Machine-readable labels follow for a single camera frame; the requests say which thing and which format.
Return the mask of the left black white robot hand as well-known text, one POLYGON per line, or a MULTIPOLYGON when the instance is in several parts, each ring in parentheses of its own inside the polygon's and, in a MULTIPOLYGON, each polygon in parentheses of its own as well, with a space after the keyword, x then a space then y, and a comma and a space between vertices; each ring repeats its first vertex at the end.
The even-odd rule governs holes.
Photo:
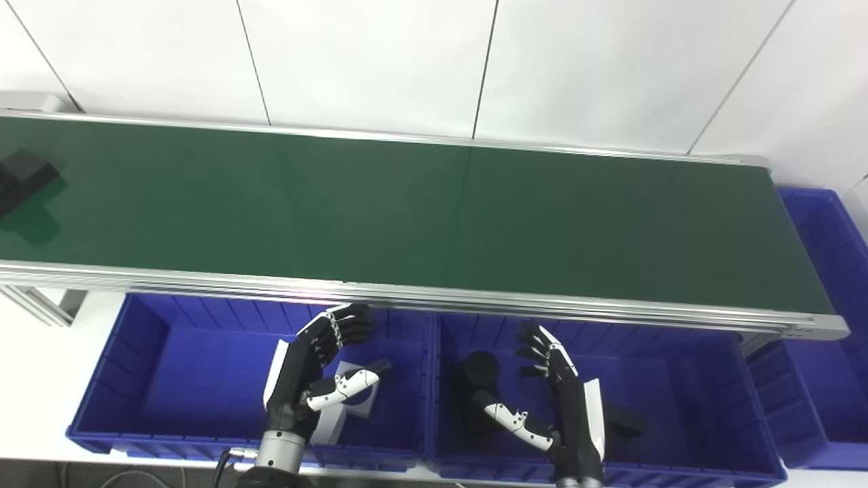
POLYGON ((301 328, 286 346, 279 373, 264 404, 267 412, 264 429, 278 436, 289 433, 309 443, 323 410, 379 383, 391 370, 385 359, 342 375, 323 374, 342 349, 365 343, 373 325, 370 306, 353 303, 328 308, 301 328))

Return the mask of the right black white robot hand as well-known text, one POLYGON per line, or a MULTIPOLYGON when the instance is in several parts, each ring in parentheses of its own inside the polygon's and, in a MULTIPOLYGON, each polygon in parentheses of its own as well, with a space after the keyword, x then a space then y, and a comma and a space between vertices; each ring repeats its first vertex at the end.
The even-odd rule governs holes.
POLYGON ((473 402, 499 426, 545 452, 557 487, 601 487, 605 420, 599 382, 583 382, 565 346, 542 325, 524 321, 517 339, 521 342, 517 355, 533 362, 523 365, 520 374, 546 380, 556 401, 558 421, 547 426, 486 391, 475 392, 473 402))

